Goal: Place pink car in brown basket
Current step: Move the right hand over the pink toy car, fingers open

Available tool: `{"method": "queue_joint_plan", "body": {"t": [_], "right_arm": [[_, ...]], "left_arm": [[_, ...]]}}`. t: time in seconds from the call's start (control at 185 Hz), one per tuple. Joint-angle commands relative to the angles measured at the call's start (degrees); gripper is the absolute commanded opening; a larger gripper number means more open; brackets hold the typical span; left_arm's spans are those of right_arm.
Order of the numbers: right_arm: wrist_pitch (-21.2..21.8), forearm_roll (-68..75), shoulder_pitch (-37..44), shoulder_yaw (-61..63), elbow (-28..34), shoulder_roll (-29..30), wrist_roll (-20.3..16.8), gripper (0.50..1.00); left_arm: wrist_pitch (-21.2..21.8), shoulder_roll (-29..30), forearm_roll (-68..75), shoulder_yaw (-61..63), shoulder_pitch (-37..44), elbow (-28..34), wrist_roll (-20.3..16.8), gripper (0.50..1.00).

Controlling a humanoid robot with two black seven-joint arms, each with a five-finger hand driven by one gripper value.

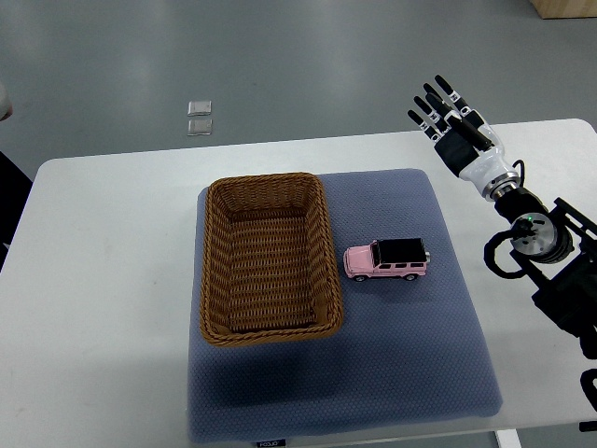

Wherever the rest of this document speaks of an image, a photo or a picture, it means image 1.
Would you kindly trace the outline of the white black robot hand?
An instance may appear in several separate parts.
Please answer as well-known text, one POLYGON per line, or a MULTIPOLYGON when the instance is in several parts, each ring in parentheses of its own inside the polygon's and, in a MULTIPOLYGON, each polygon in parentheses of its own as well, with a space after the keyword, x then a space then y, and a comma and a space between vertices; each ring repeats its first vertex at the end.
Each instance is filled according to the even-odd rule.
POLYGON ((424 83, 425 100, 414 96, 413 101, 437 130, 412 109, 408 116, 435 143, 434 149, 447 168, 471 182, 488 202, 517 189, 520 175, 505 161, 504 145, 492 126, 443 76, 435 75, 435 82, 448 98, 424 83))

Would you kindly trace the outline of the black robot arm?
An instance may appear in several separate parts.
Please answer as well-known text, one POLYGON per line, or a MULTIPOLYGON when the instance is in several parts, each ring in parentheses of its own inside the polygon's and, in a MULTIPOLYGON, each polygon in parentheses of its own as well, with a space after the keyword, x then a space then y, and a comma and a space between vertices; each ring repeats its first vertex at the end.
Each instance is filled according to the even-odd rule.
POLYGON ((454 176, 469 182, 509 224, 484 246, 487 268, 504 279, 528 277, 535 306, 596 358, 596 224, 563 198, 552 209, 525 183, 523 160, 508 162, 505 143, 442 76, 414 97, 409 117, 433 142, 454 176))

